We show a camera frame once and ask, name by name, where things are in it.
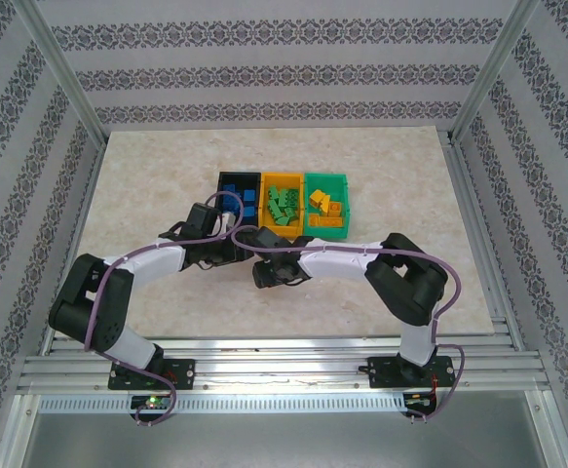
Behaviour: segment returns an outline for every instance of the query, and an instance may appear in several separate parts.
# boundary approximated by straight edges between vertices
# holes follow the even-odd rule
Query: wire
[[[235,230],[240,227],[241,221],[243,220],[243,216],[245,214],[245,207],[243,206],[243,201],[241,200],[241,198],[238,195],[236,195],[235,193],[228,192],[228,191],[216,192],[206,200],[206,205],[209,203],[210,200],[216,198],[217,196],[221,196],[221,195],[231,195],[232,197],[235,197],[236,199],[238,199],[238,202],[240,203],[240,208],[241,208],[240,214],[238,216],[238,219],[236,220],[236,223],[234,224],[232,229],[230,229],[228,232],[224,232],[222,234],[218,234],[217,236],[208,237],[208,238],[205,238],[205,239],[196,239],[196,240],[178,241],[178,242],[165,242],[164,244],[160,244],[160,245],[153,244],[153,245],[150,245],[150,246],[141,247],[140,249],[136,249],[135,251],[132,251],[132,252],[127,253],[126,255],[124,255],[122,257],[119,257],[110,266],[108,266],[108,268],[104,272],[104,275],[101,277],[101,281],[99,282],[99,287],[97,288],[97,294],[95,295],[93,308],[91,310],[91,317],[89,318],[89,324],[87,326],[87,334],[85,335],[85,351],[91,350],[91,340],[93,338],[93,332],[95,330],[95,324],[96,324],[96,320],[97,320],[97,312],[99,311],[99,305],[101,303],[101,298],[103,296],[104,289],[106,288],[106,284],[108,283],[108,278],[110,277],[110,274],[117,267],[119,267],[124,262],[128,261],[130,258],[133,258],[137,255],[144,254],[146,252],[153,251],[153,250],[156,250],[156,249],[163,249],[163,248],[166,248],[166,247],[194,245],[194,244],[207,244],[207,243],[210,243],[210,242],[216,242],[220,239],[224,239],[225,237],[229,236],[231,233],[235,232]],[[135,419],[137,425],[139,425],[139,426],[140,425],[155,426],[156,424],[160,424],[161,422],[165,421],[166,419],[168,419],[171,416],[171,414],[173,413],[173,410],[175,408],[175,403],[177,402],[177,392],[175,391],[175,386],[170,381],[168,381],[167,379],[165,379],[164,377],[162,377],[160,375],[157,375],[155,373],[149,372],[149,371],[144,370],[144,369],[136,368],[135,366],[132,366],[132,365],[125,363],[123,361],[120,361],[118,359],[115,359],[112,356],[109,356],[107,354],[104,354],[104,353],[98,353],[98,354],[100,354],[104,358],[114,362],[118,366],[126,368],[130,371],[140,373],[141,375],[144,375],[146,377],[154,378],[154,379],[164,383],[165,385],[167,385],[169,387],[169,389],[170,389],[170,404],[169,404],[169,408],[167,409],[167,411],[165,411],[163,414],[161,414],[159,417],[157,417],[153,421],[144,422],[144,421],[142,421],[138,418],[138,416],[140,415],[140,412],[142,410],[144,410],[144,407],[139,407],[136,410],[136,414],[134,415],[134,419]]]
[[[405,250],[398,250],[398,249],[375,249],[375,248],[367,249],[367,248],[358,248],[358,247],[350,247],[350,246],[336,246],[336,245],[313,246],[313,247],[307,247],[307,246],[305,246],[305,247],[289,247],[289,248],[278,248],[278,249],[264,249],[264,248],[258,248],[258,247],[250,246],[248,244],[244,244],[244,243],[240,242],[236,238],[236,235],[237,235],[238,232],[255,228],[255,226],[241,227],[241,222],[243,221],[243,217],[245,215],[245,206],[244,206],[241,198],[236,193],[225,191],[225,190],[216,192],[216,193],[214,193],[214,194],[212,194],[208,197],[208,199],[206,200],[206,205],[209,204],[209,202],[214,200],[216,197],[224,196],[224,195],[230,195],[230,196],[236,198],[239,202],[239,205],[240,205],[240,212],[239,212],[238,219],[236,220],[236,223],[234,224],[234,226],[229,231],[222,232],[222,233],[219,233],[216,236],[207,237],[205,239],[195,239],[195,240],[177,241],[177,242],[166,242],[166,243],[160,244],[160,245],[154,244],[154,245],[141,247],[140,249],[136,249],[135,251],[132,251],[132,252],[127,253],[126,255],[124,255],[122,257],[119,257],[115,262],[113,262],[110,266],[108,266],[108,268],[104,272],[104,275],[101,278],[101,281],[99,283],[99,287],[97,288],[97,294],[95,295],[95,300],[94,300],[93,308],[92,308],[92,311],[91,311],[91,316],[89,318],[89,324],[87,326],[87,333],[85,335],[85,343],[84,343],[85,344],[85,351],[91,350],[91,340],[93,338],[93,332],[94,332],[94,329],[95,329],[97,312],[99,310],[101,298],[103,296],[103,292],[104,292],[104,289],[106,287],[106,284],[108,283],[108,278],[110,277],[110,274],[117,267],[119,267],[124,262],[128,261],[130,258],[133,258],[137,255],[144,254],[146,252],[153,251],[153,250],[156,250],[156,249],[163,249],[163,248],[167,248],[167,247],[186,246],[186,245],[196,245],[196,244],[208,244],[208,243],[211,243],[211,242],[219,241],[219,240],[224,239],[228,236],[231,236],[232,242],[234,244],[236,244],[238,247],[240,247],[241,249],[245,249],[245,250],[248,250],[248,251],[251,251],[251,252],[255,252],[257,254],[265,254],[265,253],[271,254],[271,253],[276,253],[276,252],[336,251],[336,252],[350,252],[350,253],[357,253],[357,254],[364,254],[364,255],[366,255],[366,254],[404,255],[404,256],[412,256],[412,257],[416,257],[416,258],[422,258],[422,259],[425,259],[426,261],[436,263],[437,265],[441,266],[443,269],[448,271],[448,273],[450,273],[450,275],[452,276],[452,278],[455,282],[455,292],[453,293],[452,297],[437,312],[435,312],[435,314],[433,316],[431,340],[432,340],[433,344],[436,344],[435,343],[435,337],[436,337],[436,333],[437,333],[437,325],[438,325],[439,316],[444,314],[448,309],[450,309],[450,307],[452,307],[452,305],[457,301],[457,299],[461,295],[461,289],[462,289],[461,279],[459,278],[457,271],[452,266],[450,266],[448,263],[446,263],[444,260],[437,258],[436,256],[429,255],[427,253],[405,251]],[[465,355],[463,348],[461,346],[457,345],[457,344],[439,344],[438,347],[457,349],[459,351],[460,355],[461,355],[461,365],[460,365],[459,370],[457,372],[457,375],[455,377],[455,382],[454,382],[453,386],[450,388],[450,391],[448,392],[446,397],[441,401],[441,404],[436,408],[436,410],[430,415],[424,415],[420,411],[415,411],[413,409],[410,409],[409,412],[411,412],[413,414],[417,413],[416,415],[418,416],[418,419],[414,419],[414,416],[412,416],[412,421],[413,420],[420,420],[420,421],[426,422],[427,420],[429,420],[432,417],[435,417],[437,414],[439,414],[445,408],[448,401],[452,398],[452,395],[454,394],[454,391],[455,391],[457,385],[459,384],[459,380],[461,379],[461,375],[463,374],[463,370],[464,370],[464,367],[465,367],[465,361],[466,361],[466,355]],[[177,401],[177,393],[175,391],[174,385],[171,382],[169,382],[164,377],[161,377],[157,374],[148,372],[147,370],[142,370],[142,369],[136,368],[136,367],[134,367],[134,366],[132,366],[128,363],[123,363],[122,361],[119,361],[115,358],[107,356],[103,353],[100,353],[100,354],[102,356],[106,357],[107,359],[115,362],[119,366],[122,366],[122,367],[129,369],[131,371],[141,373],[142,375],[145,375],[147,377],[155,378],[156,380],[159,380],[159,381],[165,383],[166,385],[168,385],[168,387],[170,389],[170,393],[171,393],[171,405],[169,406],[169,409],[165,413],[163,413],[160,417],[155,419],[154,421],[146,423],[146,425],[153,426],[155,424],[159,424],[159,423],[163,422],[164,420],[166,420],[167,418],[170,417],[170,415],[171,415],[171,413],[172,413],[172,411],[175,407],[175,402]],[[138,419],[138,415],[140,413],[140,410],[141,409],[137,410],[136,415],[135,415],[136,423],[139,424],[139,425],[145,424],[140,419]]]

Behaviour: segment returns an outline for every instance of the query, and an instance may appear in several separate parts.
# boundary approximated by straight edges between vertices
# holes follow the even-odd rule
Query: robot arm
[[[234,224],[234,216],[203,204],[195,204],[185,222],[176,226],[179,232],[167,231],[154,243],[205,239]],[[164,352],[160,346],[143,338],[126,325],[132,292],[167,275],[183,271],[193,264],[205,262],[220,266],[252,257],[253,253],[236,247],[231,239],[191,246],[153,249],[130,258],[112,271],[99,305],[91,348],[137,369],[161,374]],[[99,283],[107,268],[118,257],[98,258],[90,254],[74,262],[51,311],[50,326],[85,342]]]
[[[195,204],[185,222],[160,235],[156,245],[168,240],[198,240],[229,230],[232,214],[203,204]],[[392,249],[421,252],[401,234],[391,234],[386,241],[366,245],[329,243],[312,237],[299,237],[294,244],[268,228],[243,234],[244,242],[261,249],[278,249],[261,253],[261,261],[253,265],[253,279],[258,288],[278,285],[294,286],[312,278],[335,277],[368,281],[390,312],[403,321],[398,358],[400,372],[414,376],[427,365],[435,353],[431,321],[435,306],[443,296],[446,272],[424,259],[407,255],[366,253],[367,249]],[[326,247],[302,253],[286,252],[289,247]],[[362,253],[332,250],[361,248]],[[114,269],[108,277],[99,303],[91,347],[134,368],[161,374],[165,368],[162,348],[136,334],[126,325],[132,291],[169,274],[183,271],[193,264],[205,262],[220,266],[244,261],[253,253],[238,247],[228,236],[216,242],[190,246],[170,246],[139,254]],[[50,326],[85,342],[100,280],[117,257],[98,258],[89,254],[78,257],[52,307]],[[400,276],[397,268],[405,266]]]
[[[330,243],[311,237],[300,237],[294,244],[290,244],[263,227],[249,242],[262,249],[331,246],[422,252],[402,234],[390,234],[382,243],[361,245]],[[260,256],[263,260],[253,266],[253,279],[258,288],[294,285],[311,278],[323,277],[368,281],[390,312],[402,321],[400,357],[407,363],[422,368],[435,353],[431,321],[448,280],[446,272],[436,264],[406,255],[356,253],[351,250],[260,253]],[[406,267],[406,272],[400,276],[396,269],[403,266]]]

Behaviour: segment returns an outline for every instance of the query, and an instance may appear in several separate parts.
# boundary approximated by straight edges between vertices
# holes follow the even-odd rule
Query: yellow block
[[[312,205],[314,208],[318,208],[323,197],[324,192],[317,188],[316,190],[314,190],[312,195],[310,195],[310,205]]]
[[[321,227],[343,227],[344,226],[344,219],[341,217],[320,217],[320,224]]]
[[[308,221],[312,227],[318,227],[320,225],[320,217],[316,213],[310,213]]]
[[[327,216],[329,213],[329,202],[331,201],[331,195],[325,195],[321,200],[321,215]]]
[[[342,214],[342,204],[340,202],[329,202],[329,217],[338,217]]]

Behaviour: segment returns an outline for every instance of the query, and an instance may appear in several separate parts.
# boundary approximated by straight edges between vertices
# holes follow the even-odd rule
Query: black bin
[[[246,214],[242,226],[257,226],[257,206],[260,200],[261,173],[219,173],[217,191],[225,190],[225,187],[234,185],[234,191],[238,193],[245,205]],[[245,200],[245,190],[254,191],[254,200]],[[217,197],[216,207],[223,212],[233,212],[238,216],[238,206],[233,197]]]

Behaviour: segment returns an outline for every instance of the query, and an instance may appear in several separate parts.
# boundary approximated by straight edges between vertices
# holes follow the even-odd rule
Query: gray metal floor
[[[458,393],[426,425],[398,413],[184,414],[153,428],[39,414],[23,466],[546,466],[531,421],[521,392]]]

